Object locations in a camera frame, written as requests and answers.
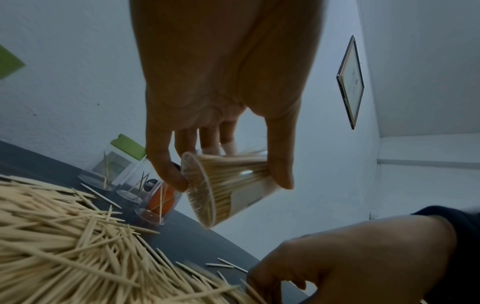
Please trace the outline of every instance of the clear plastic container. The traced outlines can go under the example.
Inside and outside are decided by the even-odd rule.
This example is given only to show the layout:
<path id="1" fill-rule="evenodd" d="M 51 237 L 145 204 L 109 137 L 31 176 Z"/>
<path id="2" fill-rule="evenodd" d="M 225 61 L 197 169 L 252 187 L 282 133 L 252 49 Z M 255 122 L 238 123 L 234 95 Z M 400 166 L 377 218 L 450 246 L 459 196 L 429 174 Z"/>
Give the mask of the clear plastic container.
<path id="1" fill-rule="evenodd" d="M 140 165 L 145 155 L 143 146 L 120 134 L 78 178 L 93 187 L 112 191 Z"/>
<path id="2" fill-rule="evenodd" d="M 139 204 L 153 190 L 155 185 L 160 182 L 160 178 L 148 158 L 141 161 L 141 164 L 135 168 L 117 188 L 116 192 L 121 197 Z"/>
<path id="3" fill-rule="evenodd" d="M 175 209 L 181 198 L 181 192 L 159 181 L 135 209 L 135 213 L 140 218 L 140 224 L 150 227 L 164 225 L 168 215 Z"/>
<path id="4" fill-rule="evenodd" d="M 186 194 L 199 222 L 213 227 L 279 187 L 270 176 L 266 149 L 236 153 L 228 144 L 201 153 L 184 153 L 181 172 L 188 181 Z"/>

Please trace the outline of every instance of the table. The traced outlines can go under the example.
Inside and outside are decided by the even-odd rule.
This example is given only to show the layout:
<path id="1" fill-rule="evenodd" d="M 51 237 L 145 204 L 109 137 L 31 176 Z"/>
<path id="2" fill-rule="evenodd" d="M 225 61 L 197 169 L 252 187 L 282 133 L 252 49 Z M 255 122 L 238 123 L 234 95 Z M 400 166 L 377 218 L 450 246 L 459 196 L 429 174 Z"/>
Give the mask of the table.
<path id="1" fill-rule="evenodd" d="M 76 167 L 0 141 L 0 174 L 32 178 L 89 192 L 80 185 L 77 178 L 79 173 L 80 169 Z M 99 192 L 122 207 L 121 210 L 114 208 L 115 211 L 123 212 L 118 217 L 132 224 L 138 221 L 134 212 L 136 204 L 123 199 L 114 191 Z M 108 210 L 110 206 L 100 198 L 93 203 L 102 210 Z M 248 270 L 259 261 L 221 235 L 203 228 L 198 222 L 175 210 L 169 215 L 166 225 L 158 227 L 157 230 L 160 232 L 158 235 L 142 236 L 150 246 L 160 248 L 172 262 L 189 261 L 205 266 L 205 263 L 219 263 L 217 257 L 220 257 Z M 207 269 L 214 273 L 219 270 L 230 284 L 240 284 L 240 279 L 245 280 L 247 275 L 231 268 Z M 307 297 L 289 282 L 282 283 L 282 296 L 286 304 L 299 303 Z"/>

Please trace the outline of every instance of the dark sleeve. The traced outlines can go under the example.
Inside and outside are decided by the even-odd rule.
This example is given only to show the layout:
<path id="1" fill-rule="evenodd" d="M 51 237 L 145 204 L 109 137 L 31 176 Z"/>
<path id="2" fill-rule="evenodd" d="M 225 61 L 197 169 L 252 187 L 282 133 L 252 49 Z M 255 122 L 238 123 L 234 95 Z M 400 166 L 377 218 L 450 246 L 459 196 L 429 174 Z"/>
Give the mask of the dark sleeve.
<path id="1" fill-rule="evenodd" d="M 480 214 L 432 206 L 415 215 L 438 215 L 455 229 L 457 245 L 445 277 L 426 296 L 428 304 L 480 303 Z"/>

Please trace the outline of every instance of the picture frame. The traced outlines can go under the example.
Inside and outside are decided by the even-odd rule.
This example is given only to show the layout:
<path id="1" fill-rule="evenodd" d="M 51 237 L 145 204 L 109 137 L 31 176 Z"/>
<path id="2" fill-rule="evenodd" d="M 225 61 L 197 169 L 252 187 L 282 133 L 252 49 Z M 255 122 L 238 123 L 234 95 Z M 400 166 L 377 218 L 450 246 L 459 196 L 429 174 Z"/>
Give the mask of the picture frame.
<path id="1" fill-rule="evenodd" d="M 362 68 L 360 67 L 357 42 L 352 35 L 336 75 L 343 103 L 348 114 L 351 129 L 354 130 L 359 116 L 360 103 L 365 90 Z"/>

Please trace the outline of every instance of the orange object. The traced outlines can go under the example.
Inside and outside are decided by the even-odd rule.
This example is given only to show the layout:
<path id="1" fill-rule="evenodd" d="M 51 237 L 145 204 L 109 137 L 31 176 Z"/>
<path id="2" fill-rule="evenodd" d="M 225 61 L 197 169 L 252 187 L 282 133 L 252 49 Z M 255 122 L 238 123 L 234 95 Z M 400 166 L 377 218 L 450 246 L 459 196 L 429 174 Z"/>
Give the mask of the orange object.
<path id="1" fill-rule="evenodd" d="M 163 205 L 161 207 L 161 214 L 167 214 L 170 209 L 175 204 L 175 189 L 168 186 L 166 183 L 162 187 L 158 188 L 155 194 L 151 197 L 150 202 L 148 202 L 147 209 L 152 211 L 153 209 L 159 209 L 160 206 L 160 195 L 163 196 Z"/>

